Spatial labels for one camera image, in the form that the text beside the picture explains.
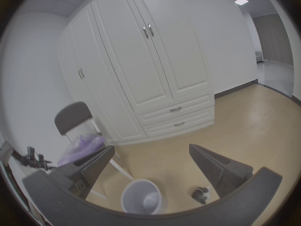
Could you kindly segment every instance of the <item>white drawer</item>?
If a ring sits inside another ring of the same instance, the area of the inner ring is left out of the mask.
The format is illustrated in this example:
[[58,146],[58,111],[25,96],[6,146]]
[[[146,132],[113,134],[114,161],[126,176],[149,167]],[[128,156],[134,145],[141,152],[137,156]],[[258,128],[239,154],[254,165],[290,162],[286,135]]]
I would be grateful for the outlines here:
[[135,112],[140,124],[148,125],[214,105],[213,88],[176,98],[149,110]]
[[153,137],[187,129],[212,120],[214,120],[214,106],[142,127],[148,137]]

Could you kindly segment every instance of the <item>white trash can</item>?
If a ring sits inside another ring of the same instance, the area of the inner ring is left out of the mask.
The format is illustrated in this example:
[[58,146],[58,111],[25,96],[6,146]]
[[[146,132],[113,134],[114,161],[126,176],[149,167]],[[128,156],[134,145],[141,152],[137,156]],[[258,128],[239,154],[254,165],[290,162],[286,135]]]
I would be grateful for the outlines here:
[[126,213],[162,214],[167,208],[167,200],[153,182],[138,179],[123,190],[121,206]]

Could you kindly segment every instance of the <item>plastic bag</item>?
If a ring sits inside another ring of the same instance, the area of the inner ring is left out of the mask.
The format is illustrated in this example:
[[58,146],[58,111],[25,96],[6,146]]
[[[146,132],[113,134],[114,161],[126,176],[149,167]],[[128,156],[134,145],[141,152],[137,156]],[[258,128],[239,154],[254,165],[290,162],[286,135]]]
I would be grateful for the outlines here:
[[80,159],[104,147],[105,138],[97,134],[78,136],[67,148],[58,166]]

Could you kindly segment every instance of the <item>wardrobe door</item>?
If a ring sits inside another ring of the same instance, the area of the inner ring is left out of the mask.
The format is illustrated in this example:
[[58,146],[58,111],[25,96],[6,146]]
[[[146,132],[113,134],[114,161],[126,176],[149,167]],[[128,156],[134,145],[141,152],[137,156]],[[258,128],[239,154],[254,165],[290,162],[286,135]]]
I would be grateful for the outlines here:
[[58,58],[62,70],[63,77],[67,87],[72,95],[74,102],[83,101],[88,106],[97,126],[103,133],[103,136],[110,142],[117,141],[112,130],[105,126],[105,121],[100,120],[99,110],[94,107],[94,101],[91,99],[92,95],[85,89],[83,81],[79,77],[76,61],[73,56],[70,42],[69,42],[69,27],[67,27],[60,36],[57,44]]
[[91,4],[70,22],[70,37],[83,81],[118,141],[146,137],[112,68]]
[[133,110],[142,111],[172,100],[151,35],[133,0],[94,0],[92,9]]
[[173,98],[211,87],[209,69],[181,0],[134,0],[154,42]]

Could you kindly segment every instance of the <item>tiled floor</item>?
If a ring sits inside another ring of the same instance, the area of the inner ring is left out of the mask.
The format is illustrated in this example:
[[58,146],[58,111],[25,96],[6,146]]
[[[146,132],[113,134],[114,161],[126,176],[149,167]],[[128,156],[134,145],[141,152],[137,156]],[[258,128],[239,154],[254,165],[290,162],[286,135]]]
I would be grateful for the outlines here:
[[293,66],[264,61],[257,64],[258,83],[276,89],[291,97],[294,87]]
[[[191,198],[198,186],[209,182],[191,159],[190,143],[251,165],[256,173],[266,166],[283,176],[278,191],[254,222],[262,225],[281,205],[301,172],[301,108],[289,98],[269,88],[252,85],[216,99],[212,126],[164,140],[115,147],[116,161],[135,179],[153,181],[168,200],[166,213],[200,207]],[[122,211],[121,194],[130,180],[108,164],[100,174],[87,201]],[[211,200],[219,197],[213,190]]]

